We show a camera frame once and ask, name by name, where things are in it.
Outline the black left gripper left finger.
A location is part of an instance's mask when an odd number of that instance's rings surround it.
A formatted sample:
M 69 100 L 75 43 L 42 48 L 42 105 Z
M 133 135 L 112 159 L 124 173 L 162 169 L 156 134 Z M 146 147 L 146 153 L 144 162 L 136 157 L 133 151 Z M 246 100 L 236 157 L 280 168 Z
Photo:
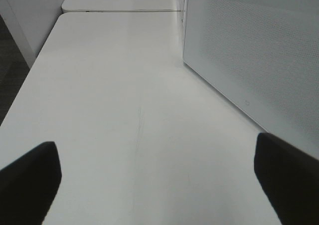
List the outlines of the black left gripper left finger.
M 59 189 L 62 172 L 54 142 L 44 142 L 0 171 L 0 223 L 40 225 Z

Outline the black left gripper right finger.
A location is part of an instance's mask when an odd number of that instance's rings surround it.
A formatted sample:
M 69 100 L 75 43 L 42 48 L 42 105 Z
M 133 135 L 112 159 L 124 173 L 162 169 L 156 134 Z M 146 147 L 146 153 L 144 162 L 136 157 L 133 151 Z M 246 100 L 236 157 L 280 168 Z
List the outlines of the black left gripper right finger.
M 270 133 L 259 133 L 254 172 L 283 225 L 319 223 L 319 162 Z

